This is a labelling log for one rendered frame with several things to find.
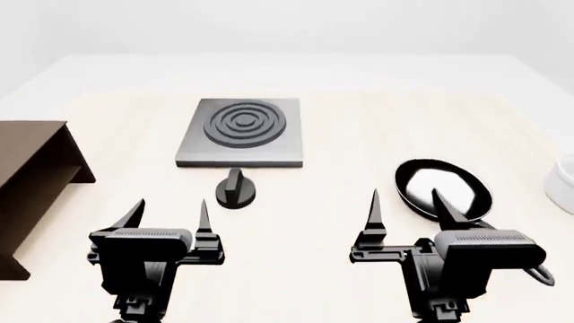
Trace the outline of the grey stove plate with rings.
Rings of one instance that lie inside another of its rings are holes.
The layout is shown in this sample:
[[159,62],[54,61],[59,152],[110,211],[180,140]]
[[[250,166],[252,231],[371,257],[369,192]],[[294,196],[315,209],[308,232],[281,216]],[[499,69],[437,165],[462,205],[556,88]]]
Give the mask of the grey stove plate with rings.
[[300,168],[300,100],[201,99],[175,163],[180,168]]

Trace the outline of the white ceramic bowl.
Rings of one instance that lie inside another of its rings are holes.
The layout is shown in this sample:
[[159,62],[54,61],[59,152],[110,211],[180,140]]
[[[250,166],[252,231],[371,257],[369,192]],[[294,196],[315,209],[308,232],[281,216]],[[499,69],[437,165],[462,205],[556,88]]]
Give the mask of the white ceramic bowl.
[[544,193],[564,212],[574,215],[574,153],[553,164],[544,180]]

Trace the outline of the black frying pan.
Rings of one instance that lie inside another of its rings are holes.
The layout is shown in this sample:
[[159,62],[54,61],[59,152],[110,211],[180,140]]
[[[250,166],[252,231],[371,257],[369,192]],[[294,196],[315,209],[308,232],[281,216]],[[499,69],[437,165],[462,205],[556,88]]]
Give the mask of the black frying pan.
[[[395,172],[395,187],[402,201],[412,211],[438,223],[431,191],[436,188],[458,212],[471,223],[468,230],[501,230],[484,220],[492,210],[493,196],[483,181],[471,171],[447,161],[416,158],[401,163]],[[555,279],[544,267],[522,268],[541,284],[555,285]]]

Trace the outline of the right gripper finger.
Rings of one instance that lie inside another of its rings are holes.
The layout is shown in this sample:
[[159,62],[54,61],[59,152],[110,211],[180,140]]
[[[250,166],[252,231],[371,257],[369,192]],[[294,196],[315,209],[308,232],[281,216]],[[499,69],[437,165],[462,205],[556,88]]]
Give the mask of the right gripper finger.
[[387,236],[387,228],[382,221],[382,212],[378,191],[372,194],[367,222],[363,231],[359,233],[355,241],[355,247],[360,249],[379,249],[384,246]]
[[468,230],[471,223],[436,189],[431,191],[439,227],[443,231]]

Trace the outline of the black stove knob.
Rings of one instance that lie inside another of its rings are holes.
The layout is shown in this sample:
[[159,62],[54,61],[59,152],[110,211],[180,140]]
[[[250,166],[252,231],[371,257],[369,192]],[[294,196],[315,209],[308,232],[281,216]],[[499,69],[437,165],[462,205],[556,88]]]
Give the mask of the black stove knob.
[[228,177],[217,185],[215,197],[225,209],[242,209],[256,198],[255,183],[239,168],[230,169]]

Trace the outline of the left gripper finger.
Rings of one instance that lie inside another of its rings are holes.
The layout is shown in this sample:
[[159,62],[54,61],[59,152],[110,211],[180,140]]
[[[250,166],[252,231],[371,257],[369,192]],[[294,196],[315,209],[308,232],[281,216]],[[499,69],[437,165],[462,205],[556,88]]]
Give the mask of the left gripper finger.
[[89,239],[93,240],[97,237],[106,236],[108,233],[116,231],[118,229],[125,228],[139,228],[140,222],[142,221],[144,215],[145,201],[141,198],[135,206],[133,206],[127,214],[120,218],[116,223],[108,228],[101,229],[99,231],[93,231],[89,234]]
[[213,232],[210,223],[206,201],[203,200],[200,207],[199,224],[196,231],[197,251],[221,251],[222,243],[220,236]]

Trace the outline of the dark brown wooden shelf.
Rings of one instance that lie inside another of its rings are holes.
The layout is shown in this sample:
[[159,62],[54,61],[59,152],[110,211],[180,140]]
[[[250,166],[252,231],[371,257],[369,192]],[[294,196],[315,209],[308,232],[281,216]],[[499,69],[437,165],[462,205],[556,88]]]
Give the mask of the dark brown wooden shelf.
[[94,182],[65,121],[0,121],[0,282],[30,278],[14,252],[67,185]]

